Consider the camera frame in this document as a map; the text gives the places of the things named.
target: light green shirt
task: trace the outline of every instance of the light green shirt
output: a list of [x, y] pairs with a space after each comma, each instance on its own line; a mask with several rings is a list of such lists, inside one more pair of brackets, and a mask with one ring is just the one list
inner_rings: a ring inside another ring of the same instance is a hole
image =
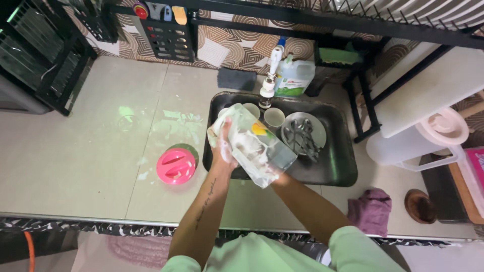
[[[214, 247], [205, 271], [261, 272], [404, 272], [378, 245], [356, 227], [342, 227], [330, 238], [331, 269], [280, 242], [249, 233], [246, 237]], [[200, 272], [201, 267], [187, 256], [174, 256], [162, 272]]]

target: arm tattoo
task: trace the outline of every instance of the arm tattoo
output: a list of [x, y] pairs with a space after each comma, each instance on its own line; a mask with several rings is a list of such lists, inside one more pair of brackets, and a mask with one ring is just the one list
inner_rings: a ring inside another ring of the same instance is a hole
[[208, 193], [209, 197], [207, 197], [207, 199], [205, 200], [205, 203], [203, 203], [203, 206], [202, 206], [202, 211], [200, 212], [200, 216], [197, 217], [197, 225], [195, 226], [195, 230], [198, 229], [198, 223], [200, 222], [200, 220], [202, 219], [202, 215], [203, 215], [203, 212], [205, 211], [205, 207], [208, 205], [209, 201], [210, 201], [210, 196], [213, 195], [213, 186], [215, 185], [215, 182], [217, 181], [217, 179], [215, 179], [212, 184], [210, 185], [210, 192]]

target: kitchen sink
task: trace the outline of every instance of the kitchen sink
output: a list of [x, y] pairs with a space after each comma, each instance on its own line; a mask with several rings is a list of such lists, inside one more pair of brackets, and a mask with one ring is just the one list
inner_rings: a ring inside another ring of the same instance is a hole
[[[230, 107], [235, 103], [257, 105], [258, 96], [251, 93], [229, 91], [216, 94], [210, 102], [208, 126], [210, 127], [215, 122], [221, 109]], [[308, 157], [300, 155], [286, 170], [286, 173], [305, 184], [339, 187], [349, 187], [355, 184], [358, 177], [355, 155], [345, 115], [339, 108], [330, 103], [283, 97], [274, 97], [272, 107], [282, 110], [286, 116], [298, 111], [312, 114], [321, 121], [326, 129], [326, 145], [319, 151], [318, 161], [313, 162]], [[281, 139], [280, 131], [279, 129], [276, 132], [279, 139]], [[205, 169], [210, 170], [212, 150], [206, 136], [202, 161]], [[250, 179], [242, 167], [236, 168], [232, 172], [231, 178]]]

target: white countertop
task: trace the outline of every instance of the white countertop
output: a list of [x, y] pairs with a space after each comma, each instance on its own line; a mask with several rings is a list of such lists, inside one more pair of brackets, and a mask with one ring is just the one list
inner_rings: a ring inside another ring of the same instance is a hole
[[[192, 145], [201, 160], [217, 71], [100, 57], [76, 100], [72, 116], [0, 112], [0, 214], [175, 226], [207, 171], [167, 185], [156, 161], [172, 145]], [[326, 85], [318, 98], [347, 115], [346, 92]], [[420, 173], [379, 166], [354, 144], [358, 180], [352, 187], [309, 185], [342, 212], [349, 198], [378, 187], [392, 198], [388, 233], [393, 237], [475, 239], [472, 225], [423, 225], [407, 214], [409, 189], [426, 192]], [[231, 180], [221, 228], [304, 231], [271, 188]]]

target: orange hose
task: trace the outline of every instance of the orange hose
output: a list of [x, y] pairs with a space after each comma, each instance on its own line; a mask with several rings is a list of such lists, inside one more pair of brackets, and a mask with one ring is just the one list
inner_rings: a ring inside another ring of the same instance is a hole
[[27, 239], [27, 243], [29, 244], [29, 258], [30, 258], [30, 267], [29, 272], [34, 272], [35, 269], [35, 251], [33, 249], [33, 240], [32, 236], [28, 231], [24, 231], [25, 238]]

